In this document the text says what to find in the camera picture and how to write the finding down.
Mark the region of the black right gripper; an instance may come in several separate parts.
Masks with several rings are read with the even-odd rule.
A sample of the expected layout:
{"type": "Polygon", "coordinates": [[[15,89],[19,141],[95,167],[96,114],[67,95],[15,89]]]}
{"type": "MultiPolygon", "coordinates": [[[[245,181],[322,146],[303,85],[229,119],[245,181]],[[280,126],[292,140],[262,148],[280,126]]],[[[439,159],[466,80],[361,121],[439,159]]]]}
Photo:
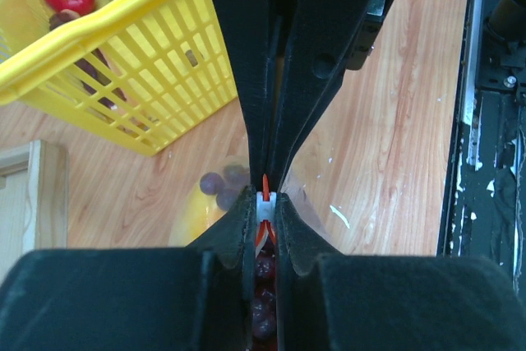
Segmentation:
{"type": "Polygon", "coordinates": [[[296,8],[295,0],[212,1],[247,130],[251,184],[277,192],[345,69],[367,60],[394,0],[297,0],[296,8]]]}

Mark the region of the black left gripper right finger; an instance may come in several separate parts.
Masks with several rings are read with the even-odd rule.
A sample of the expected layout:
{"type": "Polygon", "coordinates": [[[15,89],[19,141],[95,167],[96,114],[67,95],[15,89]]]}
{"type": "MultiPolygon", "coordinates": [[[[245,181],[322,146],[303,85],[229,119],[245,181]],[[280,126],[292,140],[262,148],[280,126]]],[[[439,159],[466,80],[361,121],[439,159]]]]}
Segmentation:
{"type": "Polygon", "coordinates": [[[525,311],[480,257],[347,256],[275,206],[281,350],[522,350],[525,311]]]}

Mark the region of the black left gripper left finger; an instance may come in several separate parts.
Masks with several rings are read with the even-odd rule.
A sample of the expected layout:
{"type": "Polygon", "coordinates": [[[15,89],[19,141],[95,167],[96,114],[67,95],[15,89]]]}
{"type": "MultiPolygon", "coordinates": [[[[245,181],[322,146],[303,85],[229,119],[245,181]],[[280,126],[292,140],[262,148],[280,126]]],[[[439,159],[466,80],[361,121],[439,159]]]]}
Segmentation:
{"type": "Polygon", "coordinates": [[[197,264],[176,247],[44,249],[1,287],[4,350],[199,350],[181,310],[197,264]]]}

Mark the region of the orange mango toy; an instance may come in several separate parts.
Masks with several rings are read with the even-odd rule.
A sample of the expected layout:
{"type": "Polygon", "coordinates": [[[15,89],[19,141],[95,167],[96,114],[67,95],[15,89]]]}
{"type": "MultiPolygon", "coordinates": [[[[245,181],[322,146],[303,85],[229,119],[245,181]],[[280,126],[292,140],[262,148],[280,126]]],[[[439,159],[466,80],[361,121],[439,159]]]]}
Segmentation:
{"type": "Polygon", "coordinates": [[[199,187],[194,187],[173,222],[168,238],[169,246],[188,245],[224,214],[225,211],[217,206],[216,196],[206,195],[199,187]]]}

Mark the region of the clear zip bag orange zipper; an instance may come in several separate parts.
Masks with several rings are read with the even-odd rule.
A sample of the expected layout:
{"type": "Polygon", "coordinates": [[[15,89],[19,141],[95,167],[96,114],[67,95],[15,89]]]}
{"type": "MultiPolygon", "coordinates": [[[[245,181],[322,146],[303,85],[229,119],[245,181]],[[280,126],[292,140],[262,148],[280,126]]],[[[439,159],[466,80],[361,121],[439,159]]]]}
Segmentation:
{"type": "Polygon", "coordinates": [[[197,264],[181,307],[191,349],[305,349],[307,332],[325,330],[318,263],[335,249],[246,160],[201,177],[168,242],[197,264]]]}

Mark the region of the white zipper slider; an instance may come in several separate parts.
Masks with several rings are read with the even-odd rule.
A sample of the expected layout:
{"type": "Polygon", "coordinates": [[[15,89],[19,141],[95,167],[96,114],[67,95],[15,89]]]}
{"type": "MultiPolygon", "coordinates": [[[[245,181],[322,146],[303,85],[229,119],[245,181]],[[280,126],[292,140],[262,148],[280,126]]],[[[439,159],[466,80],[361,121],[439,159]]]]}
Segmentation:
{"type": "Polygon", "coordinates": [[[262,223],[263,221],[268,221],[271,224],[274,223],[276,197],[276,193],[271,192],[266,200],[263,192],[256,193],[256,220],[258,223],[262,223]]]}

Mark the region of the dark purple grape bunch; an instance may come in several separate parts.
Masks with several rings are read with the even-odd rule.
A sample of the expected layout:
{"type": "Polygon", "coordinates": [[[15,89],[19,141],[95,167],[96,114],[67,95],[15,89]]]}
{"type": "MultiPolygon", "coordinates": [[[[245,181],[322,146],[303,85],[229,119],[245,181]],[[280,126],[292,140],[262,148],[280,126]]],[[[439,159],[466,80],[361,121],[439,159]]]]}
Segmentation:
{"type": "Polygon", "coordinates": [[[264,168],[251,171],[251,186],[191,243],[208,256],[202,350],[277,348],[275,219],[257,222],[257,192],[266,200],[275,192],[264,168]]]}

